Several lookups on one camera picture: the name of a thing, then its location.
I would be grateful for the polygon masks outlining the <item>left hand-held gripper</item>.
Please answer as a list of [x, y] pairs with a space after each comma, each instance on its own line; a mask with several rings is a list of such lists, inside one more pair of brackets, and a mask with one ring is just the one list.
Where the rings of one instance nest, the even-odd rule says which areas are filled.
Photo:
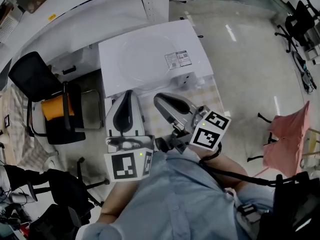
[[104, 159], [110, 181], [130, 182], [147, 178], [152, 167], [155, 137], [143, 136], [143, 113], [133, 90], [127, 90], [115, 100], [106, 115], [105, 126], [108, 137]]

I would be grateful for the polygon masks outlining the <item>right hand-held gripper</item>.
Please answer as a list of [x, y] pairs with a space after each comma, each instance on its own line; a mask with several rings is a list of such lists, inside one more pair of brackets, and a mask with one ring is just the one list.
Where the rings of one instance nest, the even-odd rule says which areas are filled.
[[176, 149], [182, 154], [189, 145], [208, 151], [218, 150], [216, 154], [222, 150], [221, 139], [231, 123], [229, 117], [207, 106], [196, 107], [189, 99], [175, 93], [157, 93], [153, 103], [167, 122], [184, 125], [182, 130], [174, 125], [171, 134], [156, 138], [158, 150]]

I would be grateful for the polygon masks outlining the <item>clear glass round lid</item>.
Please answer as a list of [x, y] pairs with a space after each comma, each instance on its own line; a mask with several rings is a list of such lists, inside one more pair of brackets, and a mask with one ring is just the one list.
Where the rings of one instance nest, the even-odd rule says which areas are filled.
[[164, 81], [171, 70], [181, 66], [177, 52], [165, 35], [149, 33], [130, 37], [119, 50], [120, 73], [136, 86]]

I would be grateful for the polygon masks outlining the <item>person's right forearm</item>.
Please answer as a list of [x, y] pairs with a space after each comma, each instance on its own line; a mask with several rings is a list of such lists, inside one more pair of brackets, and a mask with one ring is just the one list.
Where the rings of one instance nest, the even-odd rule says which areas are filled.
[[[200, 159], [210, 157], [215, 153], [214, 151], [210, 151], [210, 150], [203, 149], [201, 147], [196, 147], [196, 146], [191, 146], [190, 149], [192, 149]], [[213, 168], [221, 171], [233, 172], [233, 173], [241, 174], [244, 176], [248, 176], [246, 170], [240, 164], [233, 161], [232, 159], [225, 156], [224, 154], [220, 154], [216, 158], [204, 161], [204, 164], [210, 169]], [[242, 181], [240, 179], [222, 175], [216, 172], [213, 172], [213, 175], [215, 176], [217, 182], [224, 189], [232, 188], [236, 192], [239, 192], [244, 186], [248, 184], [247, 182]]]

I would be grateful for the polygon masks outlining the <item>person's left forearm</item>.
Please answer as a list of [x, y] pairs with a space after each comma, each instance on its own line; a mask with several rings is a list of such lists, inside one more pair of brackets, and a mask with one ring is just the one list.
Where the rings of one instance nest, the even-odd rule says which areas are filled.
[[114, 223], [133, 198], [138, 184], [137, 180], [116, 182], [102, 205], [97, 223]]

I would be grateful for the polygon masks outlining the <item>checkered cloth table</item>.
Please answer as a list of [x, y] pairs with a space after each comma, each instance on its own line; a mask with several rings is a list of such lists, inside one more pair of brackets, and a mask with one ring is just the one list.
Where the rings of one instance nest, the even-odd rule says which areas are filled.
[[[47, 160], [58, 155], [44, 137], [31, 137], [27, 129], [27, 97], [14, 84], [0, 91], [0, 142], [4, 145], [5, 163], [41, 172]], [[10, 126], [5, 128], [5, 116]]]
[[181, 95], [193, 102], [196, 106], [206, 105], [211, 110], [222, 115], [225, 113], [215, 79], [212, 75], [203, 79], [203, 85], [197, 83], [195, 86], [188, 87], [187, 89], [173, 88], [170, 86], [142, 94], [138, 98], [144, 118], [144, 129], [147, 134], [154, 135], [156, 138], [169, 135], [174, 130], [173, 126], [164, 119], [154, 105], [155, 95], [162, 92]]

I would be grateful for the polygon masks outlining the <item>orange seat cushion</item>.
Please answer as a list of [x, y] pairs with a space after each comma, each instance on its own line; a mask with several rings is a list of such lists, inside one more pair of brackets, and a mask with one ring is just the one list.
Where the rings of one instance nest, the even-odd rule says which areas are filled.
[[63, 95], [41, 102], [42, 113], [47, 121], [64, 116]]

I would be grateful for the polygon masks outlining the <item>white microwave oven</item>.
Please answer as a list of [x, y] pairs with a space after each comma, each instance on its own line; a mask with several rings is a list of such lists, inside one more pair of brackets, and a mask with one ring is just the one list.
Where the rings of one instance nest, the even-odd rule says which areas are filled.
[[[166, 80], [136, 86], [122, 76], [118, 56], [125, 41], [145, 34], [167, 36], [177, 50], [180, 67], [170, 70]], [[203, 85], [204, 78], [214, 74], [200, 39], [187, 19], [152, 25], [121, 34], [100, 42], [98, 50], [106, 97], [115, 97], [127, 90], [133, 90], [140, 96], [168, 87], [187, 89], [196, 84]]]

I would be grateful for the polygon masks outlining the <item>black office chair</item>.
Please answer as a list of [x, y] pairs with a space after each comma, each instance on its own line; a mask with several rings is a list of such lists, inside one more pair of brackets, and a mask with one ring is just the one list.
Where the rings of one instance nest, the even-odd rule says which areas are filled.
[[79, 229], [90, 222], [91, 212], [81, 216], [69, 206], [51, 204], [29, 226], [28, 240], [76, 240]]
[[102, 206], [89, 192], [89, 189], [101, 185], [109, 185], [106, 178], [101, 182], [86, 185], [83, 181], [81, 164], [85, 161], [81, 157], [77, 162], [77, 176], [67, 171], [48, 169], [43, 173], [33, 170], [24, 170], [15, 165], [0, 165], [2, 180], [8, 180], [9, 188], [14, 191], [27, 185], [32, 198], [37, 201], [37, 194], [51, 192], [53, 200], [58, 205], [69, 206], [74, 210], [91, 209], [92, 205]]
[[288, 47], [285, 50], [287, 54], [292, 51], [292, 47], [297, 52], [297, 44], [294, 40], [299, 42], [302, 47], [308, 47], [313, 42], [305, 38], [308, 30], [312, 29], [316, 24], [315, 20], [320, 18], [320, 12], [312, 5], [310, 0], [306, 0], [304, 4], [301, 0], [297, 3], [297, 7], [293, 15], [289, 15], [285, 19], [284, 27], [280, 24], [276, 27], [281, 29], [281, 32], [275, 32], [275, 36], [281, 36], [287, 40]]

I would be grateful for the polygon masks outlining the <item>black chair base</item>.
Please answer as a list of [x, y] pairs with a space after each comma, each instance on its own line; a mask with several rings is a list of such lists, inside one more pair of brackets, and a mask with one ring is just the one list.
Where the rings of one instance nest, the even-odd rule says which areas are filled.
[[[263, 121], [269, 123], [269, 124], [272, 123], [271, 120], [266, 119], [260, 112], [257, 114], [257, 117], [260, 118], [260, 119], [262, 119]], [[267, 139], [267, 144], [265, 144], [265, 146], [266, 146], [266, 145], [269, 145], [269, 144], [272, 144], [272, 143], [275, 143], [275, 142], [277, 142], [277, 141], [278, 141], [277, 139], [273, 139], [273, 134], [272, 134], [272, 132], [270, 131], [270, 132], [269, 132], [268, 139]], [[254, 157], [249, 157], [249, 158], [247, 159], [247, 162], [249, 163], [249, 162], [251, 162], [251, 161], [254, 161], [254, 160], [257, 160], [257, 159], [263, 159], [263, 158], [264, 158], [263, 155], [257, 155], [257, 156], [254, 156]]]

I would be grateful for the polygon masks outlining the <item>light blue shirt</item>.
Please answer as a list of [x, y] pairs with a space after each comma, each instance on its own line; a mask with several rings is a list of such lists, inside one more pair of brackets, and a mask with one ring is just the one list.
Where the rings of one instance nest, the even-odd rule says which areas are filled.
[[190, 147], [155, 152], [149, 177], [138, 181], [117, 220], [91, 223], [77, 240], [250, 240], [227, 190], [241, 204], [267, 211], [273, 208], [272, 192], [252, 183], [239, 192], [223, 188]]

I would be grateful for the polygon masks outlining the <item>wooden stool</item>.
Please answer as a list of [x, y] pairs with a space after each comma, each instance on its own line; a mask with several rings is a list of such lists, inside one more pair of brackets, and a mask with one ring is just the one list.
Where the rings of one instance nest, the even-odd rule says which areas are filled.
[[309, 128], [303, 141], [300, 166], [304, 171], [320, 170], [320, 131]]

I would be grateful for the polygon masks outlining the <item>white perforated basket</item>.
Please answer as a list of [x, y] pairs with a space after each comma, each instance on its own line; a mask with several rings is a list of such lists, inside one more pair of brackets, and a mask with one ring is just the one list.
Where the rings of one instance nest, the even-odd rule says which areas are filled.
[[20, 16], [14, 16], [10, 13], [4, 18], [0, 24], [0, 43], [4, 44], [7, 41], [10, 34], [19, 24], [19, 21]]

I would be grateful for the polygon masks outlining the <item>black equipment pack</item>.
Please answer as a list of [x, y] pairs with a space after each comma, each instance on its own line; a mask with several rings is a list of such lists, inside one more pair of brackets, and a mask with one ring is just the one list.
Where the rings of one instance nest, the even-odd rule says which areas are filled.
[[320, 240], [320, 179], [303, 171], [273, 183], [273, 208], [262, 215], [257, 240]]

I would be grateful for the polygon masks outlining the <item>black metal-frame chair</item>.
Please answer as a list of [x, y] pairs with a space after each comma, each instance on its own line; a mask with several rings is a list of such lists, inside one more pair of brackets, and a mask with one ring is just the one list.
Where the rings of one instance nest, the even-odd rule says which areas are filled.
[[[27, 97], [27, 130], [32, 137], [44, 137], [50, 145], [84, 141], [86, 133], [103, 127], [100, 93], [83, 91], [75, 81], [59, 81], [38, 52], [22, 56], [8, 77]], [[47, 121], [41, 103], [63, 95], [64, 116]]]

